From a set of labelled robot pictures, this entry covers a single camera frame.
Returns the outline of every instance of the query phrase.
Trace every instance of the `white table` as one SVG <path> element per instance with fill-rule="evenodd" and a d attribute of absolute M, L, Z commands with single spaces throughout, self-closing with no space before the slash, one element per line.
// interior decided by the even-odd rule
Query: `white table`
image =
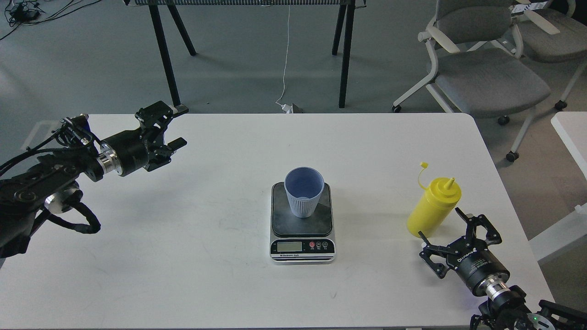
<path fill-rule="evenodd" d="M 587 112 L 559 112 L 551 123 L 587 179 Z M 585 240 L 587 203 L 575 206 L 575 211 L 531 239 L 530 246 L 538 262 L 543 264 Z"/>
<path fill-rule="evenodd" d="M 94 115 L 99 137 L 137 127 Z M 491 251 L 527 305 L 552 295 L 483 140 L 465 114 L 185 115 L 171 164 L 92 183 L 95 235 L 45 224 L 0 270 L 2 328 L 343 328 L 468 325 L 485 298 L 420 259 L 406 219 L 423 181 L 455 176 L 465 213 L 484 213 L 504 243 Z M 337 257 L 269 258 L 274 183 L 298 166 L 332 188 Z M 67 213 L 69 221 L 79 221 Z M 465 233 L 450 214 L 433 244 Z"/>

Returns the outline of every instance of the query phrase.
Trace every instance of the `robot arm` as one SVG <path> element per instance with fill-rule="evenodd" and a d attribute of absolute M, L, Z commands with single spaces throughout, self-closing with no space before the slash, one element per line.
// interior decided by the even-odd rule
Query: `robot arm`
<path fill-rule="evenodd" d="M 442 247 L 430 244 L 419 232 L 426 243 L 420 256 L 439 278 L 454 270 L 474 296 L 488 297 L 479 305 L 481 315 L 471 317 L 471 330 L 477 329 L 479 324 L 497 330 L 587 329 L 587 314 L 553 302 L 541 300 L 538 305 L 542 310 L 530 312 L 525 305 L 526 293 L 517 285 L 508 287 L 505 284 L 510 272 L 488 249 L 489 245 L 501 243 L 501 236 L 495 227 L 483 214 L 465 215 L 459 208 L 456 212 L 467 223 L 465 236 Z M 485 240 L 477 238 L 479 226 L 487 230 Z M 433 262 L 432 255 L 445 258 L 446 265 Z"/>
<path fill-rule="evenodd" d="M 82 173 L 96 182 L 110 171 L 126 176 L 141 167 L 152 171 L 168 164 L 171 155 L 187 142 L 178 138 L 165 145 L 164 132 L 171 120 L 187 112 L 185 107 L 172 109 L 159 101 L 135 114 L 139 128 L 104 140 L 90 131 L 87 116 L 63 119 L 62 127 L 49 139 L 0 166 L 2 176 L 30 156 L 51 153 L 38 157 L 39 164 L 26 173 L 0 180 L 0 258 L 25 253 L 32 234 L 45 220 L 80 233 L 98 232 L 100 223 L 81 203 L 83 193 L 75 180 Z M 65 148 L 40 149 L 51 140 Z M 88 224 L 72 224 L 55 215 L 73 208 Z"/>

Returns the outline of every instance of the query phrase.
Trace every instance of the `ribbed cup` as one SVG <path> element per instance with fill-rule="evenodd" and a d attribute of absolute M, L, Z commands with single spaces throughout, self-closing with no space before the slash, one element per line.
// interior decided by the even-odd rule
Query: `ribbed cup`
<path fill-rule="evenodd" d="M 284 186 L 292 213 L 298 218 L 307 218 L 316 210 L 324 190 L 324 179 L 315 169 L 298 167 L 285 176 Z"/>

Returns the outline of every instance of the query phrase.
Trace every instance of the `yellow bottle cap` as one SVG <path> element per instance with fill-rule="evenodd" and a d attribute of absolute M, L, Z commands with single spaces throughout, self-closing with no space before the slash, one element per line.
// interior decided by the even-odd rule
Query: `yellow bottle cap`
<path fill-rule="evenodd" d="M 429 185 L 426 190 L 429 201 L 439 207 L 454 207 L 461 199 L 461 187 L 453 178 L 438 177 Z"/>

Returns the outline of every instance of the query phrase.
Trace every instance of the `chair armrest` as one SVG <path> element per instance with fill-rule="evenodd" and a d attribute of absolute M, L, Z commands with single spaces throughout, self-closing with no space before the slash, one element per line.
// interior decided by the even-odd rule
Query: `chair armrest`
<path fill-rule="evenodd" d="M 569 10 L 566 12 L 566 16 L 572 17 L 576 8 L 575 0 L 566 0 L 566 3 L 569 5 Z"/>
<path fill-rule="evenodd" d="M 556 28 L 553 24 L 548 22 L 544 17 L 536 14 L 533 11 L 525 11 L 524 16 L 528 18 L 532 23 L 536 24 L 537 27 L 541 28 L 544 32 L 555 35 L 557 33 L 561 33 L 559 29 Z"/>
<path fill-rule="evenodd" d="M 461 50 L 450 38 L 435 26 L 427 26 L 426 31 L 418 33 L 418 40 L 424 41 L 433 38 L 438 44 L 451 54 L 460 53 Z"/>

